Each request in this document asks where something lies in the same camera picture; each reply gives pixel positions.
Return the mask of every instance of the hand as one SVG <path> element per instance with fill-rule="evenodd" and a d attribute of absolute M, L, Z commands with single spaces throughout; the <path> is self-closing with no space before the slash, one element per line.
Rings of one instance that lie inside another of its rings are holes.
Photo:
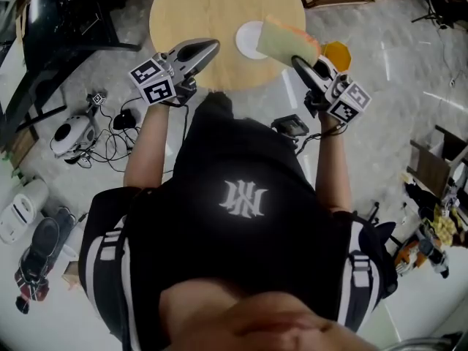
<path fill-rule="evenodd" d="M 319 120 L 322 124 L 322 131 L 333 129 L 336 125 L 340 124 L 340 121 L 326 112 L 319 112 Z"/>
<path fill-rule="evenodd" d="M 164 110 L 164 109 L 169 109 L 169 105 L 162 104 L 160 102 L 150 105 L 146 111 L 146 114 L 148 113 L 158 113 L 159 110 Z"/>

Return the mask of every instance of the round wooden table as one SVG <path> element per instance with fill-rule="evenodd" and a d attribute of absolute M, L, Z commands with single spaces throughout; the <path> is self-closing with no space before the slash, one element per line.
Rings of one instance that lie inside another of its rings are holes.
<path fill-rule="evenodd" d="M 188 39 L 218 39 L 220 51 L 196 77 L 197 84 L 216 91 L 242 90 L 265 84 L 284 69 L 272 58 L 244 57 L 235 44 L 235 34 L 245 22 L 270 14 L 287 25 L 306 28 L 301 0 L 154 0 L 149 29 L 159 52 Z"/>

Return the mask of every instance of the black cable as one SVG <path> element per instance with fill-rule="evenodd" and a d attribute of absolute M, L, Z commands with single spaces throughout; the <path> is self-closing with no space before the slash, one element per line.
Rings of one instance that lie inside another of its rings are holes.
<path fill-rule="evenodd" d="M 447 67 L 448 72 L 450 73 L 450 80 L 452 80 L 453 79 L 452 69 L 448 66 L 447 60 L 445 59 L 445 43 L 442 40 L 442 37 L 440 36 L 440 30 L 441 29 L 437 29 L 437 35 L 439 36 L 440 42 L 442 43 L 442 60 L 444 61 L 445 66 Z"/>
<path fill-rule="evenodd" d="M 125 105 L 127 105 L 130 102 L 134 102 L 135 100 L 142 99 L 142 97 L 135 97 L 133 99 L 127 100 L 122 106 L 120 107 L 120 112 L 122 113 L 122 110 L 124 110 Z"/>
<path fill-rule="evenodd" d="M 81 222 L 83 222 L 83 220 L 88 216 L 88 212 L 85 212 L 84 214 L 81 215 L 81 217 L 78 219 L 78 221 L 76 221 L 75 224 L 79 224 Z"/>
<path fill-rule="evenodd" d="M 456 77 L 454 77 L 453 79 L 453 83 L 456 82 L 456 80 L 460 77 L 461 74 L 465 74 L 466 75 L 466 72 L 464 70 L 459 70 Z"/>
<path fill-rule="evenodd" d="M 141 99 L 141 97 L 135 97 L 134 99 L 130 99 L 128 101 L 126 101 L 122 106 L 121 106 L 121 111 L 123 110 L 124 106 L 126 104 L 128 104 L 129 102 L 132 102 L 134 100 L 137 100 L 137 99 Z M 186 131 L 187 131 L 187 126 L 188 126 L 188 120 L 189 120 L 189 106 L 188 105 L 179 105 L 179 107 L 185 107 L 186 108 L 186 112 L 185 112 L 185 116 L 184 116 L 184 132 L 183 132 L 183 136 L 182 136 L 182 143 L 185 141 L 185 137 L 186 137 Z M 117 173 L 125 173 L 125 170 L 119 170 L 119 169 L 116 169 L 113 165 L 112 165 L 112 162 L 116 162 L 118 160 L 122 160 L 128 156 L 130 156 L 131 152 L 132 152 L 132 149 L 133 149 L 133 146 L 135 145 L 135 142 L 136 142 L 136 138 L 132 138 L 129 136 L 128 132 L 130 130 L 134 130 L 136 131 L 136 134 L 138 136 L 138 134 L 140 133 L 140 127 L 130 127 L 128 129 L 123 129 L 121 132 L 119 133 L 116 133 L 114 132 L 113 128 L 112 128 L 112 121 L 113 121 L 113 118 L 112 116 L 109 116 L 107 114 L 105 114 L 103 111 L 102 111 L 102 106 L 100 105 L 99 106 L 99 111 L 100 113 L 105 117 L 105 118 L 108 118 L 109 119 L 109 123 L 107 124 L 107 127 L 108 129 L 103 129 L 99 135 L 96 137 L 96 142 L 98 141 L 98 139 L 101 137 L 102 133 L 103 132 L 108 132 L 109 133 L 109 136 L 107 137 L 105 143 L 104 143 L 104 146 L 105 146 L 105 153 L 104 154 L 99 154 L 95 151 L 93 151 L 92 149 L 86 149 L 86 150 L 77 150 L 77 151 L 81 151 L 85 154 L 88 155 L 88 158 L 90 160 L 93 160 L 95 162 L 99 162 L 99 163 L 102 163 L 102 164 L 108 164 L 112 170 L 114 170 L 115 172 Z M 127 154 L 123 155 L 123 156 L 117 156 L 118 154 L 118 144 L 117 144 L 117 140 L 120 139 L 121 141 L 124 142 L 125 144 L 125 147 L 127 149 Z M 113 145 L 114 145 L 114 150 L 113 152 L 111 151 L 111 154 L 109 152 L 109 148 L 108 148 L 108 143 L 109 141 L 112 141 L 113 142 Z M 84 169 L 89 169 L 91 168 L 92 164 L 90 167 L 84 167 L 82 165 L 80 165 L 82 168 Z M 166 174 L 166 173 L 170 173 L 170 172 L 173 172 L 173 170 L 168 170 L 168 171 L 165 171 L 163 172 L 163 174 Z"/>
<path fill-rule="evenodd" d="M 331 129 L 327 130 L 326 132 L 318 132 L 316 134 L 309 135 L 306 139 L 304 139 L 304 141 L 302 142 L 301 148 L 299 149 L 299 151 L 296 152 L 295 155 L 299 156 L 300 154 L 302 154 L 304 149 L 306 149 L 307 143 L 310 142 L 311 140 L 322 140 L 327 137 L 341 135 L 347 130 L 347 128 L 348 128 L 348 125 L 346 124 L 338 124 L 332 127 Z"/>

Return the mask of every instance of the orange object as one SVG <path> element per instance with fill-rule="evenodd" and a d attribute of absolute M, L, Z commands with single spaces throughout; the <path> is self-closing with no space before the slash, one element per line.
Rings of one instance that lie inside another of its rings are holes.
<path fill-rule="evenodd" d="M 410 262 L 410 249 L 416 247 L 419 244 L 419 241 L 413 241 L 411 243 L 408 243 L 403 249 L 401 249 L 398 254 L 396 255 L 395 258 L 395 266 L 398 266 L 398 264 L 404 260 L 406 263 Z M 439 239 L 435 240 L 435 244 L 437 247 L 441 247 L 442 243 L 439 241 Z M 418 258 L 414 263 L 415 268 L 419 268 L 422 266 L 427 261 L 427 257 L 422 254 L 421 252 L 418 252 Z"/>
<path fill-rule="evenodd" d="M 351 53 L 341 42 L 332 42 L 322 46 L 322 54 L 329 59 L 339 72 L 346 72 L 351 65 Z"/>

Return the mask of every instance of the black cap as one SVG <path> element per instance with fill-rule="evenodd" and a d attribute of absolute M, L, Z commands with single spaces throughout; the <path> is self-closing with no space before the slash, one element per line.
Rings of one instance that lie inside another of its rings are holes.
<path fill-rule="evenodd" d="M 28 312 L 29 312 L 29 303 L 22 296 L 18 296 L 16 298 L 16 308 L 18 308 L 18 310 L 21 313 L 28 314 Z"/>

